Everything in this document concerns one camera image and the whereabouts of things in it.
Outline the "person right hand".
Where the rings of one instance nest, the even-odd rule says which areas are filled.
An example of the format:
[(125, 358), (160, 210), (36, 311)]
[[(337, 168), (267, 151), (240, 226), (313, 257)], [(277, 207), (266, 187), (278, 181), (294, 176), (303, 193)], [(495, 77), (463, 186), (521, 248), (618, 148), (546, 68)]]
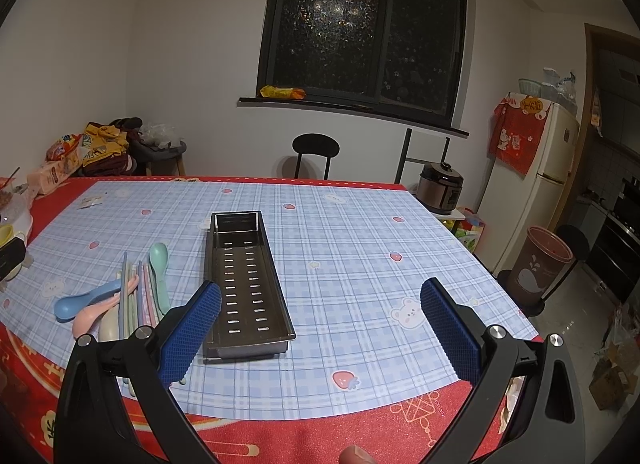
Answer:
[(376, 464), (372, 455), (354, 444), (341, 452), (338, 462), (340, 464)]

